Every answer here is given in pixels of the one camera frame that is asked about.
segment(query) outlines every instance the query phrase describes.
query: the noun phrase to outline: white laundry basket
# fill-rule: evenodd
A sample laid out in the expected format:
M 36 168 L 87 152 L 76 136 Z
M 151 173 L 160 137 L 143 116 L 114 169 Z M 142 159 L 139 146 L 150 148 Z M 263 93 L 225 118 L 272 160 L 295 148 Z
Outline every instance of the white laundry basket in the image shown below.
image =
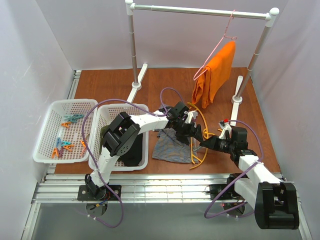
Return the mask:
M 81 127 L 84 117 L 78 119 L 76 123 L 71 123 L 69 128 L 61 126 L 61 124 L 67 122 L 65 115 L 83 114 L 86 116 L 90 109 L 97 103 L 94 99 L 54 101 L 46 113 L 44 124 L 33 153 L 33 159 L 36 162 L 46 164 L 70 164 L 87 161 L 89 153 L 85 151 L 85 154 L 82 155 L 84 147 L 81 143 L 83 139 Z M 85 136 L 90 134 L 87 139 L 89 147 L 91 146 L 90 143 L 93 137 L 92 125 L 96 115 L 97 108 L 89 115 L 84 126 Z M 61 141 L 70 142 L 74 147 L 71 148 L 72 151 L 63 149 L 62 157 L 51 158 L 58 137 L 61 138 Z
M 144 104 L 136 104 L 137 106 L 149 110 L 148 107 Z M 91 152 L 94 155 L 94 158 L 98 161 L 100 154 L 99 154 L 99 148 L 100 148 L 100 131 L 101 128 L 103 128 L 106 125 L 109 125 L 113 119 L 116 118 L 116 116 L 121 113 L 126 112 L 128 115 L 142 115 L 145 114 L 144 111 L 133 107 L 126 103 L 120 103 L 120 104 L 108 104 L 103 105 L 98 108 L 98 111 L 96 113 L 96 118 L 94 125 L 92 128 L 94 129 L 93 138 L 92 138 L 92 144 L 91 144 Z M 142 137 L 142 160 L 140 161 L 138 166 L 125 166 L 124 163 L 121 160 L 118 160 L 115 165 L 113 171 L 133 171 L 133 170 L 141 170 L 144 169 L 148 164 L 148 142 L 149 142 L 149 133 L 145 132 L 143 133 Z M 92 169 L 96 169 L 95 163 L 92 159 L 92 157 L 89 157 L 89 166 Z

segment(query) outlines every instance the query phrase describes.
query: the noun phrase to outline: orange cloth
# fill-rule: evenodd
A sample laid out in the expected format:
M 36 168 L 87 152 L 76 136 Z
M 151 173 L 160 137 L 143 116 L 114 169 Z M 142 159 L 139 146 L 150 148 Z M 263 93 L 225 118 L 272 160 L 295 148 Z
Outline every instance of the orange cloth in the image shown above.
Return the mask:
M 235 52 L 236 42 L 230 41 L 204 67 L 202 72 L 207 71 L 195 82 L 192 93 L 193 104 L 199 102 L 201 97 L 202 108 L 205 109 L 213 103 L 217 91 L 230 77 Z

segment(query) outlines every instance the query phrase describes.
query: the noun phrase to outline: wooden table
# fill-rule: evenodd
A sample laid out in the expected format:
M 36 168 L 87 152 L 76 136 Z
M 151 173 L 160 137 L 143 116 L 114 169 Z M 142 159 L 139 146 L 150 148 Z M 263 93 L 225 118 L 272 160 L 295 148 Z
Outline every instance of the wooden table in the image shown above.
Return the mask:
M 138 91 L 134 103 L 145 104 L 150 111 L 155 111 L 160 106 L 160 91 L 165 87 L 175 88 L 180 92 L 184 101 L 191 101 L 194 88 L 193 76 L 195 68 L 155 68 L 148 69 L 142 81 L 142 89 Z M 208 123 L 209 132 L 218 132 L 219 121 L 230 118 L 232 111 L 231 97 L 235 94 L 237 78 L 244 76 L 246 68 L 233 68 L 230 79 L 219 89 L 213 104 L 206 109 L 201 109 Z M 76 90 L 76 99 L 96 99 L 98 102 L 105 99 L 124 99 L 126 100 L 131 91 L 133 81 L 132 69 L 120 70 L 83 70 Z M 238 119 L 249 124 L 258 134 L 264 151 L 264 164 L 273 173 L 280 172 L 274 149 L 262 116 L 256 93 L 251 81 L 246 85 L 243 92 L 243 102 L 239 107 Z M 164 103 L 174 106 L 179 97 L 176 93 L 166 90 L 163 94 Z M 149 156 L 146 168 L 131 172 L 112 172 L 112 173 L 134 173 L 134 174 L 222 174 L 238 173 L 240 170 L 230 160 L 230 156 L 225 153 L 208 151 L 203 164 L 190 170 L 193 166 L 183 163 L 172 163 L 163 160 L 152 159 L 152 152 L 157 141 L 157 132 L 149 132 Z M 247 141 L 249 148 L 260 155 L 257 141 L 253 134 L 248 131 Z M 202 158 L 205 150 L 201 149 L 198 156 Z M 88 162 L 57 164 L 56 174 L 89 174 L 92 169 Z

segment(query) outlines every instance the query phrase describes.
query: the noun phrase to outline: pink hanger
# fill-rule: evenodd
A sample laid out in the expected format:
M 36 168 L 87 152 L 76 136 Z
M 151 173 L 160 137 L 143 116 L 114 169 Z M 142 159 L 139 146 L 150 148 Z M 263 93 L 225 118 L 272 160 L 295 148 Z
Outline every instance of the pink hanger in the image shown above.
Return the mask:
M 215 50 L 217 49 L 217 47 L 220 45 L 220 43 L 222 42 L 222 40 L 224 38 L 226 39 L 231 39 L 231 40 L 236 40 L 237 37 L 236 36 L 226 36 L 227 34 L 227 31 L 228 31 L 228 27 L 229 27 L 229 23 L 231 21 L 231 19 L 233 19 L 232 15 L 234 14 L 235 10 L 232 11 L 231 15 L 230 15 L 230 18 L 229 18 L 229 21 L 228 21 L 228 24 L 225 28 L 225 31 L 224 31 L 224 34 L 221 38 L 221 40 L 219 41 L 219 43 L 215 46 L 215 48 L 212 50 L 212 52 L 210 53 L 210 55 L 208 56 L 208 58 L 205 60 L 204 64 L 202 65 L 202 67 L 199 68 L 199 70 L 195 73 L 194 77 L 193 77 L 193 81 L 197 80 L 202 74 L 204 74 L 207 69 L 205 69 L 202 73 L 199 74 L 199 76 L 197 76 L 197 74 L 207 65 L 207 62 L 208 60 L 211 58 L 212 54 L 215 52 Z

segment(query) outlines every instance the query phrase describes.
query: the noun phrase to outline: gray striped cloth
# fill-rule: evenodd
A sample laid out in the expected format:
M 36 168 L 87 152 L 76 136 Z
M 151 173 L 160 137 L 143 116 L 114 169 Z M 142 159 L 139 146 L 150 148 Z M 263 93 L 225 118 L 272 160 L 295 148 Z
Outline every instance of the gray striped cloth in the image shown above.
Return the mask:
M 172 128 L 160 130 L 158 134 L 159 139 L 153 149 L 152 158 L 172 163 L 192 163 L 190 146 L 178 141 L 175 135 L 176 131 Z M 193 138 L 193 154 L 197 156 L 195 148 L 195 139 Z M 193 161 L 196 164 L 198 163 L 198 160 L 196 158 L 193 158 Z

